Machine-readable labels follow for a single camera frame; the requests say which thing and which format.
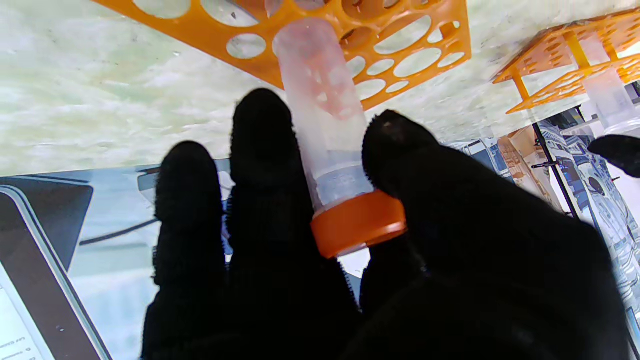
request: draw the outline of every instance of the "clear plastic tube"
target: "clear plastic tube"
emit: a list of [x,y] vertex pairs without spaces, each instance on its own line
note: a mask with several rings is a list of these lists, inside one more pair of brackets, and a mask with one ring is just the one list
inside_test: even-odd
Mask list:
[[331,24],[313,17],[293,22],[273,49],[316,214],[373,191],[360,155],[367,121]]

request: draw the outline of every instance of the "black glove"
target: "black glove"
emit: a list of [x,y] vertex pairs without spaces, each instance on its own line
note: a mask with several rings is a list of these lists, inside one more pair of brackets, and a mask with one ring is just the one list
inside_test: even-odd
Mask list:
[[145,359],[626,359],[624,312],[595,230],[393,111],[367,131],[363,164],[402,201],[409,233],[370,249],[359,312],[338,262],[316,249],[291,128],[269,90],[236,109],[228,269],[213,160],[193,142],[164,159]]

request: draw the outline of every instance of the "cable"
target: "cable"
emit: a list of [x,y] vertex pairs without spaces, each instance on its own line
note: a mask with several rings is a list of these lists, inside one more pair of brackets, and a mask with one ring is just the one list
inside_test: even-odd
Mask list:
[[99,243],[101,241],[117,238],[118,236],[126,235],[126,234],[134,232],[135,230],[142,229],[143,227],[146,227],[146,226],[149,226],[151,224],[154,224],[157,221],[158,221],[158,219],[155,218],[155,219],[152,219],[152,220],[149,220],[149,221],[145,221],[142,224],[138,224],[138,225],[135,225],[135,226],[132,226],[132,227],[128,227],[127,229],[117,231],[115,233],[98,236],[97,238],[93,238],[93,239],[83,240],[83,241],[80,241],[79,246],[91,245],[91,244],[94,244],[94,243]]

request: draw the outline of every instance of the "orange cap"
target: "orange cap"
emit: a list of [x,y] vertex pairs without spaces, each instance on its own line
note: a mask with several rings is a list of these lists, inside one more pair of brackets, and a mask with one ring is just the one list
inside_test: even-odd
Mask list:
[[320,254],[341,256],[406,232],[402,203],[376,190],[349,199],[311,222]]

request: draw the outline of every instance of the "tablet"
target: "tablet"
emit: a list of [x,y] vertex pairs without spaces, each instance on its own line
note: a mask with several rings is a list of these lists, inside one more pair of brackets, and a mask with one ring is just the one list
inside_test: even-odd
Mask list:
[[0,185],[0,360],[107,360],[24,194]]

